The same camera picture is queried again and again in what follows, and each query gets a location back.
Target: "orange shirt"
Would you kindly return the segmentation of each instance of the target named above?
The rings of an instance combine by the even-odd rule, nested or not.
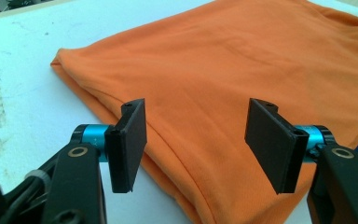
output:
[[[310,187],[305,164],[275,194],[243,140],[251,97],[358,144],[358,18],[306,1],[212,2],[51,65],[104,123],[145,98],[142,165],[195,223],[282,223]]]

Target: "white surface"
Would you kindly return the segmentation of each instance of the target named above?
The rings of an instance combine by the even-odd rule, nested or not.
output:
[[[206,2],[57,0],[54,4],[60,4],[56,6],[46,3],[26,13],[2,13],[0,184],[4,192],[67,144],[78,124],[99,123],[49,67],[59,48],[85,47]],[[358,8],[347,4],[312,2],[358,16]],[[175,201],[143,169],[133,193],[113,194],[106,164],[101,166],[109,223],[189,223]],[[310,223],[304,200],[286,223]]]

